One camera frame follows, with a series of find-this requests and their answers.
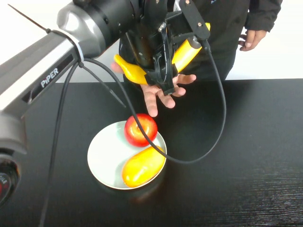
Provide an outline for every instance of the yellow mango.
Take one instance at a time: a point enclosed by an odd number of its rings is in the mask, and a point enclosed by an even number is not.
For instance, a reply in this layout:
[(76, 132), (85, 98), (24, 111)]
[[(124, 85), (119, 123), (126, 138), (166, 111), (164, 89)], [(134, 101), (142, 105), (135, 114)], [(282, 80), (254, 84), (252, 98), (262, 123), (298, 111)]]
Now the yellow mango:
[(152, 179), (162, 169), (165, 157), (149, 147), (131, 157), (124, 165), (122, 178), (124, 183), (130, 187), (138, 187)]

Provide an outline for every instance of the fingers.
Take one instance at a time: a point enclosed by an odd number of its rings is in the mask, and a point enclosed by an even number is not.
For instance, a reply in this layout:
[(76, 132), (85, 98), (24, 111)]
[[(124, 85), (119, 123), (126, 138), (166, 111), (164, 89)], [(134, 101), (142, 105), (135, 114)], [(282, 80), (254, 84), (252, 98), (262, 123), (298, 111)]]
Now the fingers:
[(149, 86), (146, 84), (141, 84), (141, 88), (143, 92), (152, 92), (154, 94), (159, 91), (159, 88), (157, 86)]
[(196, 75), (184, 75), (179, 74), (177, 77), (173, 79), (174, 84), (190, 84), (196, 80)]
[(112, 68), (112, 70), (114, 72), (116, 72), (116, 73), (123, 73), (122, 68), (116, 62), (111, 63), (110, 66), (111, 66), (111, 68)]
[(245, 45), (243, 45), (243, 41), (239, 41), (239, 45), (242, 47), (240, 48), (240, 51), (250, 51), (255, 49), (255, 47), (259, 44), (259, 42), (266, 36), (266, 31), (251, 31), (249, 30), (247, 32), (246, 42)]
[(159, 96), (159, 99), (163, 102), (163, 104), (167, 108), (172, 109), (175, 107), (176, 103), (173, 100), (173, 98), (171, 96), (164, 96), (164, 93), (162, 90), (158, 91), (158, 96)]
[(153, 92), (144, 92), (144, 100), (147, 108), (147, 112), (151, 117), (158, 115), (156, 95)]
[(241, 39), (246, 40), (246, 37), (247, 37), (247, 35), (245, 35), (245, 34), (240, 35), (240, 38), (241, 38)]
[(250, 48), (255, 39), (255, 31), (249, 30), (246, 35), (245, 47)]
[(186, 90), (183, 87), (178, 87), (177, 85), (175, 85), (175, 90), (176, 92), (172, 94), (174, 97), (181, 97), (186, 93)]

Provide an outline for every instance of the red apple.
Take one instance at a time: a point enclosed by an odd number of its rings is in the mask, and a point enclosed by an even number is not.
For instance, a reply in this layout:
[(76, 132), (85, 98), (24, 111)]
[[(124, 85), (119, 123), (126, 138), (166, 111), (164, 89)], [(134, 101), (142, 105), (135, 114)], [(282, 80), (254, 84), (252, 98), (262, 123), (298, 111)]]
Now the red apple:
[[(153, 141), (158, 133), (158, 127), (156, 122), (147, 114), (139, 113), (137, 114), (139, 122), (148, 136), (148, 138)], [(149, 145), (147, 139), (143, 136), (139, 129), (139, 126), (133, 116), (127, 119), (124, 127), (124, 135), (126, 140), (136, 147), (146, 147)]]

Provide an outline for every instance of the table surface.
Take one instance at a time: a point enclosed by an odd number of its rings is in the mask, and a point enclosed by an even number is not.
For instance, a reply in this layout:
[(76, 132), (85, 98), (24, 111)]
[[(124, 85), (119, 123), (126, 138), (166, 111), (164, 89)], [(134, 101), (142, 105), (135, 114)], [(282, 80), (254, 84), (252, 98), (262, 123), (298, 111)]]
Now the table surface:
[[(125, 101), (117, 84), (109, 86)], [(45, 226), (193, 227), (303, 225), (303, 80), (226, 81), (227, 120), (219, 144), (194, 165), (171, 162), (139, 191), (110, 190), (87, 164), (91, 140), (130, 116), (98, 83), (70, 84)], [(204, 154), (223, 109), (217, 83), (187, 86), (173, 110), (155, 118), (169, 155)], [(38, 226), (62, 84), (27, 112), (29, 153), (16, 154), (22, 179), (0, 211), (0, 226)], [(138, 113), (142, 94), (127, 87)]]

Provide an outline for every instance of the black wire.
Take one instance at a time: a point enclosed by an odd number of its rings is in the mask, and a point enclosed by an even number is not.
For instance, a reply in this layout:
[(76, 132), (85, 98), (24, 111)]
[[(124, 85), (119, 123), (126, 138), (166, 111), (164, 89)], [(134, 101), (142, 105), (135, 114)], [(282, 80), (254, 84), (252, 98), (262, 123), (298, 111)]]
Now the black wire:
[(210, 149), (206, 154), (204, 154), (203, 156), (201, 156), (201, 157), (199, 157), (199, 158), (197, 158), (197, 159), (195, 159), (195, 160), (191, 160), (191, 161), (178, 160), (178, 159), (173, 158), (173, 157), (171, 157), (171, 156), (165, 154), (164, 152), (162, 152), (162, 151), (161, 151), (161, 150), (160, 150), (160, 149), (159, 149), (159, 148), (158, 148), (158, 147), (149, 139), (149, 137), (146, 135), (146, 133), (145, 133), (145, 131), (143, 130), (143, 127), (141, 126), (140, 121), (139, 121), (139, 119), (138, 119), (138, 117), (137, 117), (137, 115), (136, 115), (136, 112), (135, 112), (135, 109), (134, 109), (134, 107), (133, 107), (133, 105), (132, 105), (132, 102), (130, 101), (130, 99), (129, 99), (129, 97), (128, 97), (128, 95), (127, 95), (127, 93), (126, 93), (126, 91), (125, 91), (125, 89), (124, 89), (124, 87), (123, 87), (123, 85), (122, 85), (122, 83), (120, 82), (120, 80), (118, 79), (118, 77), (112, 72), (112, 70), (110, 70), (106, 65), (104, 65), (104, 64), (102, 64), (101, 62), (98, 62), (97, 60), (94, 60), (94, 59), (87, 59), (87, 58), (85, 58), (84, 61), (91, 62), (91, 63), (96, 64), (96, 65), (100, 66), (101, 68), (103, 68), (103, 69), (104, 69), (104, 70), (105, 70), (105, 71), (106, 71), (106, 72), (115, 80), (115, 82), (120, 86), (120, 88), (121, 88), (121, 90), (122, 90), (122, 92), (123, 92), (123, 94), (124, 94), (124, 96), (125, 96), (125, 98), (126, 98), (126, 100), (127, 100), (128, 106), (129, 106), (129, 108), (130, 108), (130, 110), (131, 110), (131, 112), (132, 112), (132, 115), (133, 115), (133, 117), (134, 117), (136, 123), (138, 124), (138, 127), (139, 127), (141, 133), (142, 133), (143, 136), (146, 138), (146, 140), (149, 142), (149, 144), (150, 144), (154, 149), (156, 149), (156, 151), (158, 151), (160, 154), (162, 154), (162, 155), (163, 155), (164, 157), (166, 157), (168, 160), (173, 161), (173, 162), (175, 162), (175, 163), (178, 163), (178, 164), (193, 164), (193, 163), (198, 162), (198, 161), (200, 161), (201, 159), (205, 158), (205, 157), (206, 157), (206, 156), (215, 148), (215, 146), (217, 145), (217, 143), (218, 143), (218, 141), (219, 141), (219, 139), (221, 138), (221, 135), (222, 135), (222, 133), (223, 133), (224, 126), (225, 126), (225, 119), (226, 119), (226, 100), (225, 100), (225, 95), (224, 95), (223, 86), (222, 86), (222, 83), (221, 83), (221, 80), (220, 80), (220, 76), (219, 76), (218, 69), (217, 69), (216, 64), (215, 64), (215, 62), (214, 62), (214, 59), (213, 59), (213, 57), (212, 57), (212, 55), (211, 55), (210, 49), (208, 49), (207, 51), (208, 51), (208, 53), (209, 53), (209, 55), (210, 55), (211, 64), (212, 64), (212, 66), (214, 67), (214, 70), (215, 70), (215, 73), (216, 73), (216, 77), (217, 77), (218, 83), (219, 83), (220, 92), (221, 92), (221, 94), (222, 94), (222, 99), (223, 99), (223, 123), (222, 123), (222, 128), (221, 128), (221, 132), (220, 132), (220, 134), (219, 134), (219, 137), (218, 137), (217, 141), (215, 142), (215, 144), (211, 147), (211, 149)]
[(71, 70), (69, 71), (69, 73), (68, 73), (68, 75), (65, 79), (62, 92), (61, 92), (59, 108), (58, 108), (57, 117), (56, 117), (55, 131), (54, 131), (54, 135), (53, 135), (53, 147), (52, 147), (51, 160), (50, 160), (50, 165), (49, 165), (46, 196), (45, 196), (45, 201), (44, 201), (44, 204), (43, 204), (43, 207), (42, 207), (40, 223), (39, 223), (40, 227), (44, 226), (47, 207), (48, 207), (49, 193), (50, 193), (50, 189), (51, 189), (51, 182), (52, 182), (52, 179), (53, 179), (54, 161), (55, 161), (55, 157), (56, 157), (56, 149), (57, 149), (57, 144), (58, 144), (59, 129), (60, 129), (60, 124), (61, 124), (62, 111), (63, 111), (63, 105), (64, 105), (64, 101), (65, 101), (66, 91), (67, 91), (68, 84), (71, 80), (71, 77), (72, 77), (73, 73), (75, 72), (78, 65), (79, 65), (78, 62), (75, 63), (73, 65), (73, 67), (71, 68)]
[(15, 7), (13, 7), (13, 6), (9, 5), (9, 4), (8, 4), (8, 6), (11, 7), (13, 10), (15, 10), (17, 13), (19, 13), (20, 15), (22, 15), (23, 17), (25, 17), (26, 19), (28, 19), (33, 24), (37, 25), (39, 28), (45, 30), (46, 33), (50, 33), (51, 32), (51, 30), (49, 28), (45, 28), (42, 25), (38, 24), (33, 19), (29, 18), (27, 15), (25, 15), (24, 13), (20, 12), (19, 10), (17, 10)]
[(169, 52), (169, 40), (166, 32), (166, 26), (161, 30), (161, 35), (163, 39), (163, 48), (164, 48), (164, 55), (165, 55), (165, 62), (166, 62), (166, 74), (164, 81), (166, 78), (170, 78), (172, 75), (172, 63), (170, 58), (170, 52)]
[(80, 68), (83, 68), (85, 71), (87, 71), (90, 75), (92, 75), (101, 85), (105, 87), (105, 89), (112, 94), (112, 96), (124, 107), (126, 108), (126, 105), (122, 102), (122, 100), (114, 93), (112, 89), (110, 89), (95, 73), (93, 73), (90, 69), (84, 66), (82, 62), (79, 64)]
[(160, 63), (159, 63), (159, 59), (160, 59), (161, 55), (156, 55), (155, 57), (155, 62), (154, 62), (154, 66), (155, 66), (155, 71), (156, 71), (156, 75), (161, 75), (161, 71), (160, 71)]

